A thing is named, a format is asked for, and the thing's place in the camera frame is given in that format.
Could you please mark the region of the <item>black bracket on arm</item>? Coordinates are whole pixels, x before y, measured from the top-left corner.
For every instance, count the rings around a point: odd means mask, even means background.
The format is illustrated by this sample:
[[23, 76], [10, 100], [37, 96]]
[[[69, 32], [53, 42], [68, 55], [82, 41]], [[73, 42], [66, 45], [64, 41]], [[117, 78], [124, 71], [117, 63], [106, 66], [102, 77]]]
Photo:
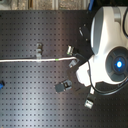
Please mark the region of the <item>black bracket on arm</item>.
[[86, 41], [90, 40], [90, 31], [86, 26], [79, 28], [80, 35], [85, 38]]

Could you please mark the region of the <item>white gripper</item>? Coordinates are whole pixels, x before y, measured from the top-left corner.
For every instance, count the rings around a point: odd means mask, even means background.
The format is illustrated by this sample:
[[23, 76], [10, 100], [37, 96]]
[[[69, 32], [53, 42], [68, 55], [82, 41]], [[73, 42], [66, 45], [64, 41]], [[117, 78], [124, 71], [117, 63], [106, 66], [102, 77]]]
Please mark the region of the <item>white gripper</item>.
[[[79, 62], [80, 62], [80, 57], [76, 56], [76, 58], [70, 62], [69, 68], [76, 66], [77, 64], [79, 64]], [[88, 70], [89, 70], [88, 63], [85, 63], [81, 65], [76, 71], [76, 76], [77, 76], [78, 81], [81, 84], [83, 84], [85, 87], [90, 85]]]

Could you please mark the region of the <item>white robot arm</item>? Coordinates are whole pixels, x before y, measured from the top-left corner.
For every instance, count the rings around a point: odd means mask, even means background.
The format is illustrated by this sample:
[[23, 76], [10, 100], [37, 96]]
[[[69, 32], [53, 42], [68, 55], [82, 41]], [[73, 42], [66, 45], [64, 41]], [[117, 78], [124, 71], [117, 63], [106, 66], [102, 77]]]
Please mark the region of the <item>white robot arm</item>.
[[89, 86], [98, 82], [116, 85], [128, 77], [127, 7], [101, 7], [91, 26], [93, 55], [83, 60], [76, 70], [79, 83]]

